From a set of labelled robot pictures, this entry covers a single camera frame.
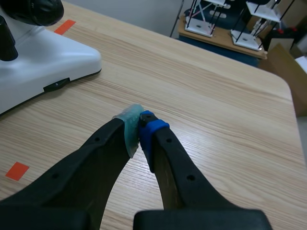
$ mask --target floor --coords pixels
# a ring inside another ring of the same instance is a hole
[[[307,116],[298,118],[297,124],[301,136],[303,152],[305,155],[305,163],[307,165]]]

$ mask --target microscope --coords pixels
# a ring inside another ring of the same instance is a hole
[[[63,14],[60,0],[0,0],[0,114],[101,71],[97,50],[45,29]]]

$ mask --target black microscope knob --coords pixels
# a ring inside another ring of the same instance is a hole
[[[18,57],[15,48],[15,39],[6,24],[4,18],[0,15],[0,60],[13,61]]]
[[[0,0],[0,6],[11,18],[31,25],[53,25],[64,15],[61,0]]]

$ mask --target orange tape marker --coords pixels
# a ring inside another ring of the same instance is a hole
[[[73,20],[67,20],[62,25],[59,26],[58,29],[56,29],[54,32],[63,35],[66,31],[68,31],[76,22]]]
[[[28,169],[29,166],[16,162],[5,176],[10,177],[13,180],[19,181]]]

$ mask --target wooden table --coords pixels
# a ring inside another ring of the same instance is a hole
[[[103,70],[0,118],[0,198],[78,149],[132,103],[169,122],[195,164],[227,199],[260,208],[275,230],[305,230],[307,174],[291,93],[279,77],[180,41],[64,3],[64,36],[98,49]],[[30,166],[19,181],[15,162]],[[138,150],[110,195],[103,229],[128,230],[134,214],[162,208]]]
[[[192,38],[194,40],[205,42],[205,43],[215,45],[215,46],[219,46],[225,49],[233,50],[233,51],[236,51],[242,54],[247,54],[247,55],[250,55],[256,58],[260,58],[260,59],[267,58],[267,52],[264,50],[263,46],[262,46],[262,50],[256,51],[256,50],[234,45],[232,38],[231,38],[230,30],[226,30],[221,27],[216,27],[213,32],[213,36],[206,37],[200,34],[186,31],[185,25],[186,25],[186,17],[181,16],[179,20],[179,24],[178,24],[178,33],[181,36]]]

